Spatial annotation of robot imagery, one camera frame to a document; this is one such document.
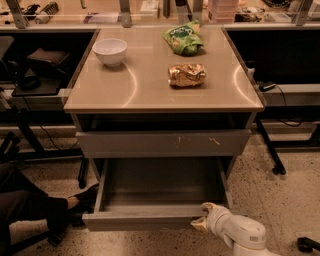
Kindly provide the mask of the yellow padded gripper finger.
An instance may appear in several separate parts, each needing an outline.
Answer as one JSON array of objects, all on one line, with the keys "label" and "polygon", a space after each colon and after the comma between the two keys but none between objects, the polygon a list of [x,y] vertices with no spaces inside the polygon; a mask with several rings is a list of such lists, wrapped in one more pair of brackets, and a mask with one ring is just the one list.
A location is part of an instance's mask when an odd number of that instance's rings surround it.
[{"label": "yellow padded gripper finger", "polygon": [[[216,207],[217,205],[211,202],[205,202],[201,205],[201,209],[205,211],[207,214],[210,214]],[[209,229],[207,227],[207,221],[208,217],[202,216],[198,219],[192,220],[191,226],[200,232],[208,233]]]}]

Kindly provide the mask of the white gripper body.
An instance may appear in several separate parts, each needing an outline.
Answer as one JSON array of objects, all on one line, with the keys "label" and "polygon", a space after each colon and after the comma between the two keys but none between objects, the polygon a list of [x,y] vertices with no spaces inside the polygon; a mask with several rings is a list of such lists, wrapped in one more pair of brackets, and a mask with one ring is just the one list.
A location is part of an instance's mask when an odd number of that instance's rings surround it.
[{"label": "white gripper body", "polygon": [[232,216],[229,209],[213,203],[206,203],[208,214],[206,218],[206,227],[214,235],[222,233],[223,225],[228,218]]}]

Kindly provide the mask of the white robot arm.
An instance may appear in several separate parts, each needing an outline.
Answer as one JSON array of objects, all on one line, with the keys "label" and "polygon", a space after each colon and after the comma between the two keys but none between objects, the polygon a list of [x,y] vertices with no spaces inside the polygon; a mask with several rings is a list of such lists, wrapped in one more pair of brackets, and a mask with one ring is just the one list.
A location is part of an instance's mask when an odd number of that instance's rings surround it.
[{"label": "white robot arm", "polygon": [[266,228],[260,222],[235,215],[226,207],[211,202],[201,207],[207,215],[193,220],[191,225],[223,240],[232,250],[232,256],[280,256],[267,249]]}]

